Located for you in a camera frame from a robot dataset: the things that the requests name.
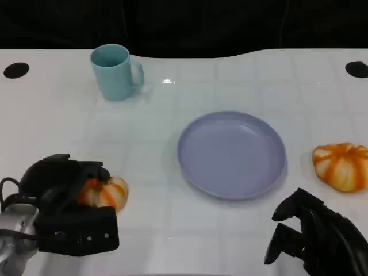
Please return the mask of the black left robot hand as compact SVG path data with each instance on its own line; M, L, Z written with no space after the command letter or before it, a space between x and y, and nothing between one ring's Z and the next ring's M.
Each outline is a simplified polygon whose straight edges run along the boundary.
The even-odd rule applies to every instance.
M19 192L37 199L45 214L77 208L77 198L87 180L106 181L110 172L99 161L78 161L69 154L55 154L31 165L19 184Z

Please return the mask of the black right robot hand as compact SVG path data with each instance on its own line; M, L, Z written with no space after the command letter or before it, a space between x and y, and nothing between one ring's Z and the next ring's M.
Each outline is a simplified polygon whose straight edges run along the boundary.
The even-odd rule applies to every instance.
M301 259L309 275L367 275L367 240L341 214L304 189L297 189L276 208L278 223L264 264L281 253Z

